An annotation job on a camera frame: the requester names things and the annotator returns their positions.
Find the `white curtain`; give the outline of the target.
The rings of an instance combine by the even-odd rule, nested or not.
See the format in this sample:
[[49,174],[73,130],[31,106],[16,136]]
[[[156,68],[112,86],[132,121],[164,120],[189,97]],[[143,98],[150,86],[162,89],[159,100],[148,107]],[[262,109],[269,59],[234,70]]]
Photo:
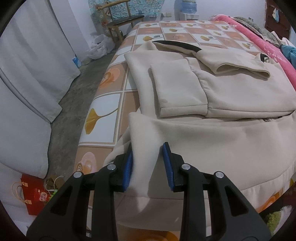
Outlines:
[[51,123],[80,75],[48,1],[26,1],[1,35],[1,165],[44,178]]

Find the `white plastic bag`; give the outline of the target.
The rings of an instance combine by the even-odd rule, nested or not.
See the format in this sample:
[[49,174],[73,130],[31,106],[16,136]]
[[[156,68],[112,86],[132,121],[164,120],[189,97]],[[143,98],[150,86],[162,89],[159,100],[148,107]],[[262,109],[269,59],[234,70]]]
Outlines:
[[115,47],[111,37],[102,34],[95,37],[91,43],[90,49],[86,52],[87,57],[92,60],[97,60],[110,53]]

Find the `blue patterned garment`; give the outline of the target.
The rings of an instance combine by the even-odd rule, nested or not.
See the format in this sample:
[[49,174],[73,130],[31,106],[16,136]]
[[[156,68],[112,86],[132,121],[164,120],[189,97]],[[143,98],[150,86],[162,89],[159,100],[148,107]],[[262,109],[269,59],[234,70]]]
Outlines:
[[283,55],[287,58],[292,65],[295,65],[295,60],[296,60],[296,47],[289,46],[289,45],[282,45],[281,46],[281,51]]

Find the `white fluffy robe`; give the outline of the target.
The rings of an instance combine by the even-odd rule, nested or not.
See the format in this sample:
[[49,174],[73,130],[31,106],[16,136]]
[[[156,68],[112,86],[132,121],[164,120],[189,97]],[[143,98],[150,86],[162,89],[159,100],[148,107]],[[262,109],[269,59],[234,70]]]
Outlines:
[[280,223],[285,223],[287,219],[289,218],[290,214],[293,211],[293,207],[291,205],[284,206],[280,210]]

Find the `beige zip jacket black trim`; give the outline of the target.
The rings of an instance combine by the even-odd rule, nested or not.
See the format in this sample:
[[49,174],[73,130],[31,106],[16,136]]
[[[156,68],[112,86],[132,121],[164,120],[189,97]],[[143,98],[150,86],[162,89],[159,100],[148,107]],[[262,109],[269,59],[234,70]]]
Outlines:
[[181,42],[126,53],[140,107],[105,162],[133,151],[130,185],[115,195],[120,225],[177,230],[183,196],[171,192],[161,149],[204,173],[221,171],[255,209],[295,173],[295,89],[281,66],[252,55]]

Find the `dark red wooden door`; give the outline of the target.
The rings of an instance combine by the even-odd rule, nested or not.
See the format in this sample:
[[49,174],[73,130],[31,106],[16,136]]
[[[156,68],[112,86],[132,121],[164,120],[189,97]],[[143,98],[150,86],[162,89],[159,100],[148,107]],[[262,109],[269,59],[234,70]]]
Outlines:
[[290,38],[291,25],[274,1],[266,0],[265,28],[276,32],[280,39]]

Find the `small blue carton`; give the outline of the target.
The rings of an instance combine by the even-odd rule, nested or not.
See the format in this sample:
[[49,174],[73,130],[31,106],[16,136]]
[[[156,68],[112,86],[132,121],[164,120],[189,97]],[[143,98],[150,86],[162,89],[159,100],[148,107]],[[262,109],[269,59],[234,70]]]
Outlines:
[[79,58],[77,56],[75,56],[72,61],[74,62],[74,64],[76,65],[77,68],[80,68],[82,66],[81,61],[79,60]]

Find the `red paper gift bag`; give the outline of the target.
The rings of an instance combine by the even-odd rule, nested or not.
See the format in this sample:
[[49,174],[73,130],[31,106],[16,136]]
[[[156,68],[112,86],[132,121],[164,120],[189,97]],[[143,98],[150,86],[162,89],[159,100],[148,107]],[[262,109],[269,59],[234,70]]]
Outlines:
[[23,202],[29,215],[38,216],[51,198],[44,188],[43,179],[22,174],[20,181],[11,185],[14,197]]

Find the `grey lace pillow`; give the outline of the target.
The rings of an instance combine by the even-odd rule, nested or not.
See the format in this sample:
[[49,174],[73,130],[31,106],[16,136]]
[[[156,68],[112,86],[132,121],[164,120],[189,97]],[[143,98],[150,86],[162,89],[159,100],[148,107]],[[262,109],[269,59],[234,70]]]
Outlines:
[[280,48],[281,47],[281,42],[271,33],[269,32],[266,28],[261,28],[259,27],[255,22],[248,20],[244,17],[237,16],[233,17],[233,20],[237,21],[244,27],[248,28],[251,30],[253,33],[261,37],[263,40],[273,44],[274,46]]

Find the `wooden chair black seat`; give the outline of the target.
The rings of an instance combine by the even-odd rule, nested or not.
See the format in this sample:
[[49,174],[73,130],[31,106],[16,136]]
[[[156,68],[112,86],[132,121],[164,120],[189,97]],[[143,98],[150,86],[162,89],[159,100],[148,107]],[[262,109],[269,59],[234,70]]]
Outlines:
[[[105,26],[107,27],[107,30],[109,31],[112,40],[115,43],[115,38],[113,36],[112,31],[116,32],[116,35],[119,39],[119,42],[123,42],[123,34],[120,32],[119,27],[124,26],[124,25],[128,25],[131,24],[132,27],[134,27],[134,22],[135,21],[143,21],[144,20],[144,15],[143,14],[138,14],[138,15],[132,15],[131,11],[130,11],[130,6],[129,6],[129,0],[124,0],[124,1],[112,1],[112,2],[108,2],[104,5],[96,5],[95,9],[97,11],[102,11],[103,13],[103,19],[105,20]],[[127,9],[127,14],[128,16],[123,16],[120,17],[119,19],[114,19],[111,13],[111,7],[113,6],[117,6],[119,4],[125,4],[126,5],[126,9]],[[107,20],[107,14],[105,9],[108,9],[110,12],[110,17],[111,17],[111,21]]]

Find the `patterned bed sheet mattress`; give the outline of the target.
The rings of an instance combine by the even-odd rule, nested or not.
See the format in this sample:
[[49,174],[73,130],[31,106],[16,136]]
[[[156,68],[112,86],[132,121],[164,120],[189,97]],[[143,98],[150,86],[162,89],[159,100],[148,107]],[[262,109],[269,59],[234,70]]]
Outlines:
[[85,174],[98,171],[127,129],[128,114],[139,108],[139,97],[125,53],[158,39],[232,48],[254,55],[262,51],[224,21],[155,21],[135,25],[113,57],[90,105],[75,170]]

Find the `teal floral hanging cloth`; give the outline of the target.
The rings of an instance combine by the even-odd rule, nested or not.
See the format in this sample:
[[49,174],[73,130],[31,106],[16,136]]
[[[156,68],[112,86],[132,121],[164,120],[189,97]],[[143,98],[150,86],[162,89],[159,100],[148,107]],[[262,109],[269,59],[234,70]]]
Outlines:
[[[107,17],[112,20],[117,20],[128,16],[128,10],[126,3],[121,3],[104,10],[97,10],[97,6],[103,6],[107,3],[115,1],[88,1],[89,8],[91,11],[91,17],[95,22],[103,19],[103,12],[106,13]],[[144,15],[148,18],[155,18],[161,12],[164,1],[162,0],[153,0],[153,1],[129,1],[128,3],[131,15]]]

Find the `blue water dispenser bottle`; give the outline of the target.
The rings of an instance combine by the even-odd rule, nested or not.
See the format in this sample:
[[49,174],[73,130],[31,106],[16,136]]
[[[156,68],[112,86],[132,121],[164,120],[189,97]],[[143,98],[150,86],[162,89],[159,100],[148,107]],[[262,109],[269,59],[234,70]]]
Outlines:
[[175,1],[175,10],[185,14],[194,14],[197,12],[197,2],[195,0],[177,0]]

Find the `pink floral blanket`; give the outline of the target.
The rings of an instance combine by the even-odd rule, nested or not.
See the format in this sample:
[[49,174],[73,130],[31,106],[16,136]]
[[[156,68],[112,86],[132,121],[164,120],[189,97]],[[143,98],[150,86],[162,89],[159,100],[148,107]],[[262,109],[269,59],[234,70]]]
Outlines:
[[272,58],[274,61],[276,61],[281,65],[286,76],[288,77],[293,88],[295,89],[295,78],[296,78],[295,68],[287,60],[287,58],[283,55],[283,53],[280,51],[279,48],[265,41],[264,39],[260,38],[254,32],[244,27],[243,25],[238,23],[236,20],[232,19],[227,15],[222,15],[222,14],[214,15],[210,18],[210,20],[224,21],[229,25],[231,25],[236,30],[238,30],[239,32],[243,33],[246,37],[248,37],[248,39],[254,42],[264,53],[266,53],[270,58]]

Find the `green paper bag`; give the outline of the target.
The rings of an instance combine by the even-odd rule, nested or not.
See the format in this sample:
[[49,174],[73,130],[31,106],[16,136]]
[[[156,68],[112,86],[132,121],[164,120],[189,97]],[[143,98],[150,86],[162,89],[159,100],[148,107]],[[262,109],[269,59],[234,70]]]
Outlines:
[[54,189],[53,193],[50,193],[50,199],[57,193],[57,191],[58,191],[57,189]]

